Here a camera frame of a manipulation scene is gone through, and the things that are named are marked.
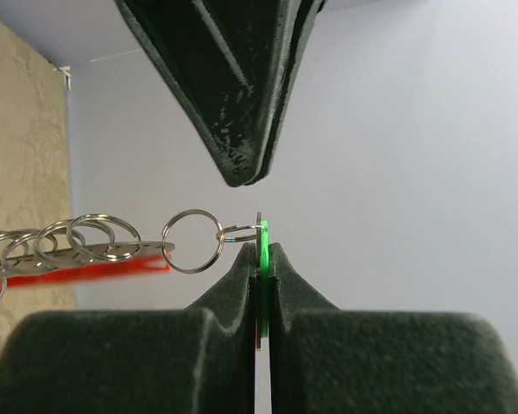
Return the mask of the red handled key organizer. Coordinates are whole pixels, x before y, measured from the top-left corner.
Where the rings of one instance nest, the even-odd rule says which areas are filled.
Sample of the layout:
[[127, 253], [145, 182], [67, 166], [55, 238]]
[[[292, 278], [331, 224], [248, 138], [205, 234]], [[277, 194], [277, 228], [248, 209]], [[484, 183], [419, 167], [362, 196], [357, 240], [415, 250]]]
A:
[[[194, 269], [171, 261], [175, 245], [167, 240], [174, 225], [188, 216], [204, 216], [217, 228], [213, 256]], [[129, 222], [112, 215], [86, 214], [60, 220], [43, 229], [0, 229], [0, 299], [9, 288], [63, 285], [97, 279], [175, 270], [201, 273], [220, 257], [224, 228], [205, 210], [185, 210], [173, 216], [159, 241], [144, 241]]]

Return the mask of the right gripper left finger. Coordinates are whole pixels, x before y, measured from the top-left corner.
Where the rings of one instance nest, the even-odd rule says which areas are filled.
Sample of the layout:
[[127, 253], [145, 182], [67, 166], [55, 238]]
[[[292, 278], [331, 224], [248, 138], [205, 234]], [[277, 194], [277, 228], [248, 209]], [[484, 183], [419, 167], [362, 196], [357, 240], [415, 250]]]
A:
[[0, 413], [251, 413], [256, 249], [182, 310], [41, 311], [0, 354]]

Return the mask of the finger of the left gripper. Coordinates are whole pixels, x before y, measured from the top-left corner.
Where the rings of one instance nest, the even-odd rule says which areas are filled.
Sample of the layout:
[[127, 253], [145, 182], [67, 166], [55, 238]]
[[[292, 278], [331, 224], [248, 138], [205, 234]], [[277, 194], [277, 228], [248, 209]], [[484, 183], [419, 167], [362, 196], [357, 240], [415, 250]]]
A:
[[306, 44], [324, 1], [280, 1], [277, 4], [268, 74], [257, 120], [258, 155], [253, 175], [246, 185], [264, 179], [270, 172], [289, 98]]
[[256, 94], [201, 1], [118, 1], [122, 18], [186, 112], [227, 185], [256, 173]]

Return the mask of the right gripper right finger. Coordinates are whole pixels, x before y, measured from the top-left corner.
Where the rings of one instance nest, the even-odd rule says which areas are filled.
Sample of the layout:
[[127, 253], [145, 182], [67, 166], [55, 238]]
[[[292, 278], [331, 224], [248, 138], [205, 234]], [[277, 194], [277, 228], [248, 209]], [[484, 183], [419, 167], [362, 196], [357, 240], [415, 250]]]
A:
[[340, 310], [269, 248], [275, 413], [518, 413], [494, 327], [457, 312]]

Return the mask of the green tagged key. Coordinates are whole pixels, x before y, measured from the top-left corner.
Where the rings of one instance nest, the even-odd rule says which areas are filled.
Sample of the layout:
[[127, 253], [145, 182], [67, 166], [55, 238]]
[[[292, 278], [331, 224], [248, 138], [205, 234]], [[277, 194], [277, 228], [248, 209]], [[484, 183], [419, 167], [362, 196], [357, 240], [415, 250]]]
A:
[[[255, 235], [229, 236], [244, 230], [254, 230]], [[246, 226], [230, 226], [217, 232], [216, 238], [221, 242], [256, 243], [256, 349], [262, 345], [262, 339], [268, 336], [268, 222], [262, 219], [262, 213], [256, 215], [256, 223]]]

